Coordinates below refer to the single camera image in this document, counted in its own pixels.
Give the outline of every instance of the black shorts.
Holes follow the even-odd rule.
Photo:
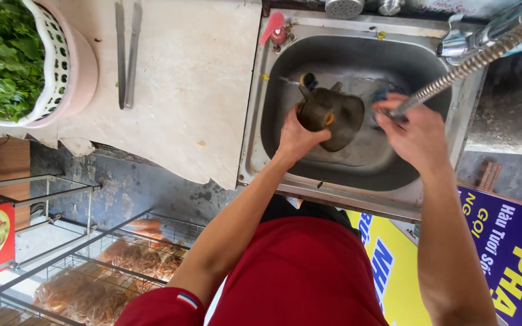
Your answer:
[[[360,240],[362,239],[361,232],[352,227],[345,211],[338,211],[335,207],[312,203],[307,200],[304,200],[299,209],[297,209],[281,195],[273,195],[259,223],[288,218],[290,216],[309,216],[312,218],[330,220],[339,223],[355,234]]]

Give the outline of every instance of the green herbs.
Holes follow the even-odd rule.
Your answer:
[[[20,0],[0,0],[0,117],[17,122],[43,90],[44,46]]]

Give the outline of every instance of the shower head strainer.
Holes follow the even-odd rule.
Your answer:
[[[366,0],[326,0],[325,12],[339,19],[358,16],[364,9]]]

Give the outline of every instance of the metal tongs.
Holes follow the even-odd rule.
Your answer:
[[[116,8],[116,37],[118,41],[118,103],[120,104],[120,110],[130,111],[134,104],[134,81],[136,80],[136,60],[138,59],[142,6],[138,1],[134,3],[128,74],[126,73],[126,40],[124,38],[124,6],[122,5],[122,0],[115,2],[114,6]]]

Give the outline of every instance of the red shirt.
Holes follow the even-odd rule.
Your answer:
[[[196,326],[206,309],[163,288],[131,301],[116,326]],[[290,217],[262,223],[227,276],[209,326],[388,326],[361,240],[338,223]]]

